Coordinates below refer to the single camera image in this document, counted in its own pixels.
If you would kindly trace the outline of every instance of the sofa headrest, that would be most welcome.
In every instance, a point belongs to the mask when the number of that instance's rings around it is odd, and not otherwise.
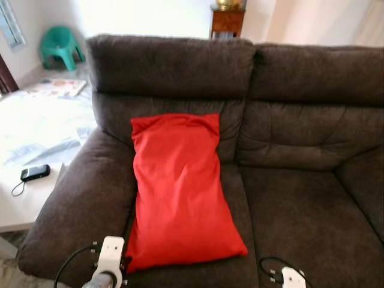
[[[383,48],[258,45],[249,97],[382,107]]]
[[[172,98],[245,97],[255,47],[235,40],[99,35],[87,41],[94,89]]]

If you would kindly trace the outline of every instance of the sofa armrest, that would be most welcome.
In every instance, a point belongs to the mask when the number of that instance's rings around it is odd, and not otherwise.
[[[335,174],[384,242],[384,147],[353,157]]]
[[[54,279],[77,249],[107,235],[124,235],[137,192],[133,158],[133,148],[96,129],[29,231],[19,250],[19,268]],[[97,258],[87,252],[77,256],[61,282],[81,287],[91,279]]]

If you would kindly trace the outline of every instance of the sofa seat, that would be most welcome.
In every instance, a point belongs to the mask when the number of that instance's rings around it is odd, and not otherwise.
[[[246,257],[183,266],[165,266],[138,271],[129,276],[131,287],[140,288],[257,288],[257,268],[248,204],[239,169],[221,165],[223,193],[233,221],[248,248]]]
[[[242,167],[241,175],[257,259],[280,257],[315,287],[382,288],[383,245],[332,172]],[[259,270],[259,287],[276,285]]]

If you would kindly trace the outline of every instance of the gold vase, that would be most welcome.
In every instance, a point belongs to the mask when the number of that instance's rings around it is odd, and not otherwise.
[[[236,0],[216,0],[216,3],[218,8],[223,11],[234,9],[238,5]]]

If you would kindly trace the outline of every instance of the window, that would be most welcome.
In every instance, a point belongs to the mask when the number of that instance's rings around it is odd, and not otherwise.
[[[8,0],[0,0],[0,29],[12,49],[25,44],[24,37],[13,16]]]

